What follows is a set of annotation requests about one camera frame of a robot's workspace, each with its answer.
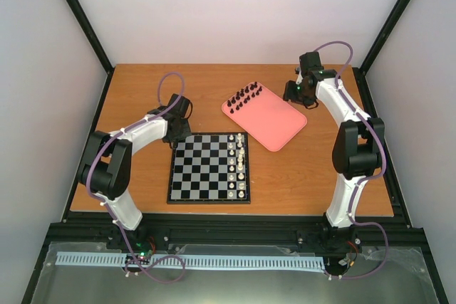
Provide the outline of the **black aluminium frame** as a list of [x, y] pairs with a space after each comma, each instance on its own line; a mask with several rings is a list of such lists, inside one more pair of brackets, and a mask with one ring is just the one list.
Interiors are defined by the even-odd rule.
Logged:
[[[411, 0], [397, 0], [379, 34], [370, 47], [361, 66], [355, 68], [353, 80], [356, 82], [361, 102], [368, 114], [376, 116], [366, 74], [381, 52], [389, 35], [393, 32], [397, 22], [403, 15]], [[101, 62], [106, 72], [106, 80], [91, 124], [94, 129], [98, 124], [102, 106], [105, 103], [112, 83], [115, 67], [109, 61], [95, 31], [79, 0], [66, 0], [73, 15], [83, 29], [89, 44]], [[393, 167], [389, 167], [384, 176], [389, 200], [393, 206], [393, 217], [379, 219], [384, 226], [391, 246], [419, 246], [424, 253], [426, 270], [430, 275], [432, 289], [435, 291], [439, 303], [447, 303], [448, 299], [435, 265], [428, 240], [423, 229], [414, 227], [405, 205], [402, 190], [398, 183]], [[108, 237], [111, 224], [107, 214], [90, 214], [82, 211], [71, 211], [70, 204], [66, 204], [62, 219], [49, 226], [43, 247], [38, 255], [36, 265], [24, 293], [23, 303], [38, 300], [38, 292], [43, 290], [45, 283], [45, 258], [53, 242], [95, 243], [105, 241]], [[268, 245], [282, 242], [285, 246], [299, 248], [302, 233], [315, 229], [321, 218], [317, 216], [253, 216], [235, 214], [222, 216], [221, 214], [147, 214], [145, 223], [148, 228], [169, 229], [176, 232], [176, 241], [200, 242], [208, 245], [211, 242], [226, 246], [229, 243], [244, 245], [258, 245], [264, 242]]]

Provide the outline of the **black and white chessboard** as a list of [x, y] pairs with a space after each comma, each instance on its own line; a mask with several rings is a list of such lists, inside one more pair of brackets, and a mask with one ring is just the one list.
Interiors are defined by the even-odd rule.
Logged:
[[[237, 169], [239, 149], [237, 134], [244, 136], [245, 160], [244, 169]], [[229, 136], [234, 135], [234, 141], [229, 141]], [[234, 144], [235, 155], [230, 156], [229, 143]], [[230, 164], [229, 159], [234, 158], [235, 163]], [[229, 184], [235, 183], [235, 188], [230, 189]], [[245, 189], [238, 189], [239, 183], [245, 183]], [[245, 197], [237, 198], [237, 192], [243, 191]], [[229, 192], [234, 192], [234, 198], [228, 197]], [[179, 142], [172, 147], [170, 177], [168, 182], [168, 204], [249, 204], [251, 202], [249, 179], [249, 142], [246, 132], [200, 132], [187, 137], [184, 142]]]

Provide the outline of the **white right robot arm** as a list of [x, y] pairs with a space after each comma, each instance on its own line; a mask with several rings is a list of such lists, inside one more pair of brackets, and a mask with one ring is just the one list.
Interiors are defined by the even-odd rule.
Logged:
[[325, 69], [317, 51], [299, 57], [297, 79], [287, 82], [283, 99], [314, 109], [325, 105], [338, 126], [332, 151], [337, 173], [333, 199], [326, 211], [328, 224], [344, 229], [355, 221], [356, 208], [368, 180], [385, 171], [385, 125], [372, 118], [349, 95], [334, 69]]

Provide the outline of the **pink plastic tray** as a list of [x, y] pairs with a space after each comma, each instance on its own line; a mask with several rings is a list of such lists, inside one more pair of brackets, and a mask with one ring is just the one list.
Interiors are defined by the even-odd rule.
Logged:
[[[250, 87], [255, 82], [257, 81], [248, 83], [243, 88]], [[251, 97], [256, 91], [259, 92], [259, 87], [262, 86], [263, 90], [258, 96], [245, 105], [245, 95], [241, 95], [241, 88], [222, 103], [222, 112], [267, 150], [278, 152], [305, 128], [307, 118], [266, 86], [259, 82], [257, 85], [257, 88], [249, 89], [248, 94]], [[240, 94], [239, 102], [235, 99], [237, 92]], [[236, 110], [239, 103], [242, 103], [243, 107]], [[231, 108], [234, 109], [234, 114], [230, 113]]]

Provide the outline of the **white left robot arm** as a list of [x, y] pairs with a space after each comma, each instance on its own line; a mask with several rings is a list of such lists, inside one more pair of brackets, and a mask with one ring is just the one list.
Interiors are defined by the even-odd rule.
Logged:
[[173, 147], [189, 137], [192, 109], [189, 99], [174, 94], [166, 106], [138, 122], [112, 132], [95, 131], [88, 138], [76, 179], [125, 229], [123, 240], [131, 248], [142, 248], [148, 240], [147, 229], [139, 225], [143, 215], [128, 191], [133, 155], [158, 140]]

